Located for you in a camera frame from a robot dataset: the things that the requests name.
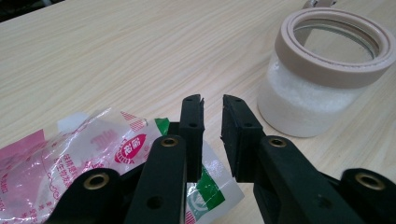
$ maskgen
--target plastic bag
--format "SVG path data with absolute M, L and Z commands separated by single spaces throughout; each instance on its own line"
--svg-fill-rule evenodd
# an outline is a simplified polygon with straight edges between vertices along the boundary
M 0 149 L 0 223 L 44 222 L 80 174 L 98 167 L 121 175 L 134 169 L 146 161 L 151 144 L 169 124 L 168 119 L 146 121 L 112 109 L 87 117 L 77 113 Z M 211 222 L 242 198 L 204 143 L 203 178 L 188 184 L 186 223 Z

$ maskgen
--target printed logo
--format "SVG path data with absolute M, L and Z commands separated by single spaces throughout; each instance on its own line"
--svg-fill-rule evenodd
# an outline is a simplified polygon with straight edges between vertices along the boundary
M 139 134 L 138 136 L 127 140 L 124 139 L 121 143 L 119 150 L 117 151 L 114 160 L 118 163 L 132 164 L 134 163 L 134 156 L 139 152 L 145 143 L 146 135 Z

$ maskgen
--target wooden table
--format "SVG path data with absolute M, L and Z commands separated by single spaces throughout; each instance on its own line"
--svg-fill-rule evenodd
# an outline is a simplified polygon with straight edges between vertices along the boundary
M 256 100 L 281 22 L 304 0 L 67 0 L 0 24 L 0 147 L 74 112 L 108 106 L 178 120 L 205 97 L 205 140 L 224 163 L 222 95 Z M 396 1 L 341 0 L 396 34 Z M 396 65 L 326 133 L 290 139 L 323 173 L 363 167 L 396 181 Z M 261 223 L 251 184 L 216 223 Z

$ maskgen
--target wood grain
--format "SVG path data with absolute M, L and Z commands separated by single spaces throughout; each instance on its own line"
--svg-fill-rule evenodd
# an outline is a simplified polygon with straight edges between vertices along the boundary
M 205 97 L 205 140 L 219 139 L 222 95 L 246 100 L 267 134 L 280 134 L 256 106 L 278 28 L 304 1 L 67 0 L 0 24 L 0 147 L 74 112 L 108 106 L 147 119 L 178 120 L 181 100 Z M 334 6 L 396 34 L 396 1 Z M 290 139 L 336 178 L 364 167 L 396 181 L 396 65 L 326 133 Z M 251 184 L 215 223 L 261 223 Z

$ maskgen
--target white jar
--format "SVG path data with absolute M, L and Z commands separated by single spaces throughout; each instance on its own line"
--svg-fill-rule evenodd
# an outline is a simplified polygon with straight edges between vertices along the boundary
M 260 112 L 285 134 L 324 133 L 394 63 L 395 48 L 390 32 L 363 17 L 325 7 L 295 12 L 276 38 Z

